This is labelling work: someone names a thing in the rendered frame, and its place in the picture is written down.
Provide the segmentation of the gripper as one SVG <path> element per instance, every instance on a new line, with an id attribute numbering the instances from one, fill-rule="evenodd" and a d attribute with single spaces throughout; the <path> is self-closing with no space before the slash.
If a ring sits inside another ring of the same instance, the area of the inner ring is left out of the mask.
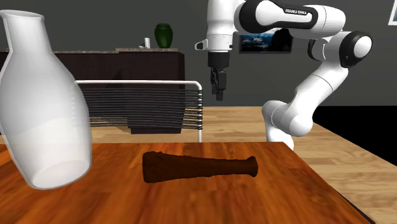
<path id="1" fill-rule="evenodd" d="M 212 94 L 217 101 L 223 100 L 223 92 L 226 89 L 226 72 L 224 68 L 229 66 L 229 52 L 209 52 L 207 65 L 211 68 Z"/>

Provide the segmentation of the dark green vase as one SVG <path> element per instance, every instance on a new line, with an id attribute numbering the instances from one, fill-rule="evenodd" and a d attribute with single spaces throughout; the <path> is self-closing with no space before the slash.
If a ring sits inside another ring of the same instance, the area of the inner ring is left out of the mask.
<path id="1" fill-rule="evenodd" d="M 173 40 L 173 30 L 169 24 L 160 23 L 155 27 L 155 39 L 160 48 L 170 48 Z"/>

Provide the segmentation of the dark brown wooden pestle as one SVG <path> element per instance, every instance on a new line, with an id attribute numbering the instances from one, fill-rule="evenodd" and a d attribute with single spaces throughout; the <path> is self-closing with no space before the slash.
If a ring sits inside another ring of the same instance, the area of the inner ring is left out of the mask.
<path id="1" fill-rule="evenodd" d="M 143 154 L 142 166 L 146 183 L 232 174 L 255 177 L 258 174 L 258 163 L 254 156 L 244 160 L 215 159 L 150 151 Z"/>

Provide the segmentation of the dark sideboard cabinet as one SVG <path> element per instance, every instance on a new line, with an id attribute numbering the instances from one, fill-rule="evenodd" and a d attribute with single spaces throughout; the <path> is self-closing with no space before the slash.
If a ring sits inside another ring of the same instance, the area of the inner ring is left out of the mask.
<path id="1" fill-rule="evenodd" d="M 54 52 L 75 80 L 185 80 L 185 56 L 178 51 Z"/>

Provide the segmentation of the white glass bottle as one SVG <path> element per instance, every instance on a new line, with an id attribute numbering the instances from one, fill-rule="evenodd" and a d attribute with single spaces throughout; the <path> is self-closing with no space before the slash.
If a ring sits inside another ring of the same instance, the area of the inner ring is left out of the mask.
<path id="1" fill-rule="evenodd" d="M 84 96 L 53 53 L 44 16 L 0 10 L 9 52 L 0 70 L 0 133 L 26 183 L 66 186 L 92 165 Z"/>

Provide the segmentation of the landscape wall picture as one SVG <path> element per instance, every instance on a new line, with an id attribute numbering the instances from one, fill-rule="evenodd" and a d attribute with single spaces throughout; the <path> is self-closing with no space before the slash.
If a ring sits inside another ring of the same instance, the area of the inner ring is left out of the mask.
<path id="1" fill-rule="evenodd" d="M 285 28 L 240 37 L 239 53 L 291 53 L 293 37 Z"/>

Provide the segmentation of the white framed wall picture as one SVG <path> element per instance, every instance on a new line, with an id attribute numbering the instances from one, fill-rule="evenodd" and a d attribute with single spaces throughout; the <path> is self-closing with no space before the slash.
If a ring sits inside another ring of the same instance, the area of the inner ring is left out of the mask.
<path id="1" fill-rule="evenodd" d="M 393 1 L 393 7 L 389 17 L 388 25 L 397 26 L 397 0 Z"/>

